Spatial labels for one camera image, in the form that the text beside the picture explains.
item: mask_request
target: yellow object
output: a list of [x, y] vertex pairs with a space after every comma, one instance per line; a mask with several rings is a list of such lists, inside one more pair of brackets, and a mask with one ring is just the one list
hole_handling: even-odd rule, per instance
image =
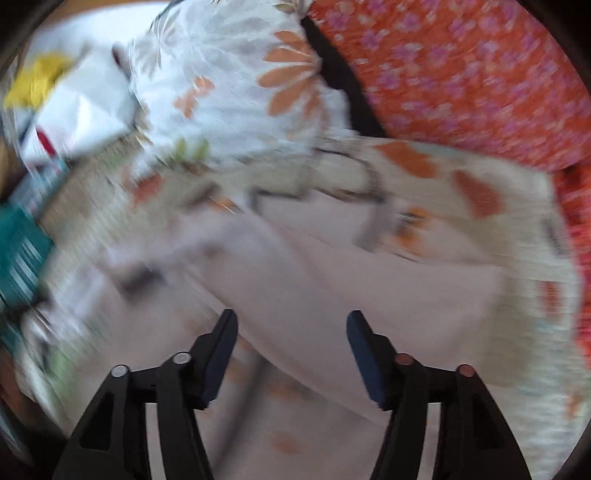
[[72, 60], [58, 52], [38, 57], [33, 65], [23, 67], [4, 97], [4, 108], [37, 110], [55, 87], [58, 79], [72, 66]]

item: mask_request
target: white floral fabric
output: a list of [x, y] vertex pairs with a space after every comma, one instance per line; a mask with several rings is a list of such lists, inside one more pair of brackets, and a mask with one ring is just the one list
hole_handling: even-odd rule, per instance
[[235, 166], [308, 150], [321, 133], [349, 135], [344, 94], [318, 75], [297, 13], [274, 3], [186, 0], [129, 45], [148, 153], [136, 179], [158, 163]]

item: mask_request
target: orange leaf pattern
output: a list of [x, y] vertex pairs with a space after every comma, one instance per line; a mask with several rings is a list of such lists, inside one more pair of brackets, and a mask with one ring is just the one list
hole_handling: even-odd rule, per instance
[[558, 284], [553, 281], [541, 281], [540, 290], [546, 318], [556, 320], [560, 314], [560, 307], [562, 305]]
[[453, 181], [468, 202], [474, 218], [485, 218], [501, 213], [505, 206], [499, 193], [489, 184], [475, 179], [469, 173], [456, 170]]
[[300, 96], [310, 88], [311, 84], [312, 79], [308, 77], [291, 85], [285, 90], [277, 92], [273, 97], [273, 100], [269, 103], [269, 115], [277, 116], [288, 111]]
[[164, 183], [164, 177], [157, 173], [152, 177], [141, 181], [138, 184], [137, 189], [134, 191], [133, 206], [134, 210], [144, 202], [154, 198], [157, 193], [162, 189]]
[[273, 448], [286, 455], [295, 455], [301, 452], [298, 441], [287, 432], [275, 432], [272, 437]]
[[318, 64], [308, 42], [291, 31], [280, 31], [275, 37], [284, 47], [273, 48], [263, 60], [276, 63], [301, 63], [279, 67], [263, 74], [258, 84], [263, 88], [283, 87], [269, 102], [267, 112], [271, 116], [288, 112], [299, 100], [303, 100], [302, 120], [318, 116], [326, 123], [327, 114], [318, 90]]
[[197, 106], [197, 97], [207, 96], [215, 88], [213, 82], [205, 77], [196, 77], [194, 85], [195, 87], [189, 88], [173, 102], [173, 106], [181, 110], [185, 118], [193, 117], [193, 111]]
[[292, 379], [279, 378], [272, 380], [265, 387], [272, 398], [284, 401], [300, 401], [303, 399], [301, 386]]
[[310, 71], [312, 71], [312, 67], [308, 65], [294, 65], [291, 67], [274, 69], [261, 76], [258, 80], [258, 84], [263, 88], [279, 87], [279, 85], [283, 85], [294, 78], [298, 78], [299, 75]]
[[567, 420], [573, 420], [577, 416], [583, 400], [583, 395], [580, 392], [573, 393], [569, 396], [566, 403], [566, 412], [564, 413], [564, 417]]
[[374, 147], [394, 164], [407, 173], [421, 179], [434, 179], [439, 175], [437, 166], [429, 160], [429, 155], [417, 152], [406, 142], [390, 142]]
[[403, 258], [408, 255], [424, 258], [422, 231], [428, 229], [431, 213], [421, 207], [412, 207], [402, 216], [403, 221], [392, 232], [386, 232], [378, 240], [380, 249], [395, 253]]

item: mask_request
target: orange floral fabric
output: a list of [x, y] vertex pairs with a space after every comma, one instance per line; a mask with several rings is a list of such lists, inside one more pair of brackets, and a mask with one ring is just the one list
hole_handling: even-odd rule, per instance
[[316, 0], [309, 17], [390, 136], [554, 172], [586, 284], [577, 342], [591, 367], [591, 96], [551, 34], [515, 0]]

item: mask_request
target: white cushion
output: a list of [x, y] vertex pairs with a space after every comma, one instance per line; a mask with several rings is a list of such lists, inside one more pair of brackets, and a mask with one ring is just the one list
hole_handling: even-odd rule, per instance
[[185, 0], [129, 45], [149, 151], [216, 168], [349, 134], [344, 94], [318, 75], [298, 16], [274, 4]]

